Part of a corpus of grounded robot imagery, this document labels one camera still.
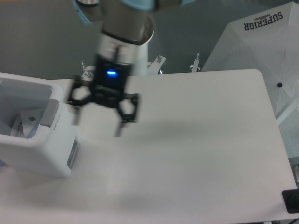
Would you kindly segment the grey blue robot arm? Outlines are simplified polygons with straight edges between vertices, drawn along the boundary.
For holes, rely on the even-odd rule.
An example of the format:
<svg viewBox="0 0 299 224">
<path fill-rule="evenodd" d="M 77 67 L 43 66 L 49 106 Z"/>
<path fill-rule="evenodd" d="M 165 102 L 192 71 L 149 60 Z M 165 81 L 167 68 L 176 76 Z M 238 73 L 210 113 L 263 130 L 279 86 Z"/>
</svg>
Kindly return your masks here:
<svg viewBox="0 0 299 224">
<path fill-rule="evenodd" d="M 92 79 L 75 77 L 69 91 L 67 103 L 76 114 L 88 103 L 115 109 L 120 116 L 117 137 L 126 124 L 135 123 L 141 95 L 126 93 L 125 88 L 137 62 L 138 48 L 153 35 L 149 14 L 189 3 L 188 0 L 73 1 L 81 19 L 88 23 L 103 22 Z"/>
</svg>

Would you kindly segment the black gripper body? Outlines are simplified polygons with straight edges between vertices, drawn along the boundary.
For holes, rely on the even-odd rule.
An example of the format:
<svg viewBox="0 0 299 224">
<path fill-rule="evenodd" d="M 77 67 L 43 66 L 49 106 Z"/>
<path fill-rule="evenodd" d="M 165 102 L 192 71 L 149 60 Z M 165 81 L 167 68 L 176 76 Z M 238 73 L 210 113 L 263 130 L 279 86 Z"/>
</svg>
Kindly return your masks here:
<svg viewBox="0 0 299 224">
<path fill-rule="evenodd" d="M 108 108 L 117 108 L 124 99 L 127 79 L 133 69 L 132 64 L 118 64 L 99 55 L 90 84 L 92 102 Z"/>
</svg>

